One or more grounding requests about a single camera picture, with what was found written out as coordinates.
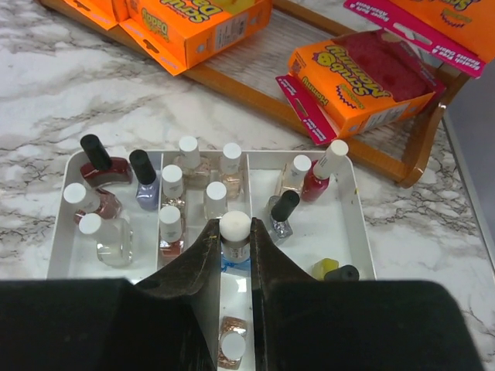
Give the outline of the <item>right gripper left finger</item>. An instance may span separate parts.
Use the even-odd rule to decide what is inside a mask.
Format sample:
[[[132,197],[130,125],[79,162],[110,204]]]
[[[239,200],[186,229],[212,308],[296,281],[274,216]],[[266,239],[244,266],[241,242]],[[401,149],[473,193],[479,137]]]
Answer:
[[[3,281],[3,370],[214,370],[220,231],[151,276]]]

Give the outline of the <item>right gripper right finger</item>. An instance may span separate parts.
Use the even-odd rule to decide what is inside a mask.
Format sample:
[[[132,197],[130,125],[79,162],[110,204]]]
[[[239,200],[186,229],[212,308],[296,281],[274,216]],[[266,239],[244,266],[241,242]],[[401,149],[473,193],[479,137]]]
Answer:
[[[481,370],[456,300],[433,281],[317,281],[250,233],[258,370]]]

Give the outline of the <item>blue nail polish bottle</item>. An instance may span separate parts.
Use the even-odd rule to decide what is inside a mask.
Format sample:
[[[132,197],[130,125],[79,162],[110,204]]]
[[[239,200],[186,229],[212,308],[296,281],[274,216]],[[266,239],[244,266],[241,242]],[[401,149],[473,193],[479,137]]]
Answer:
[[[248,276],[251,272],[250,249],[246,244],[242,247],[222,245],[221,271],[226,274]]]

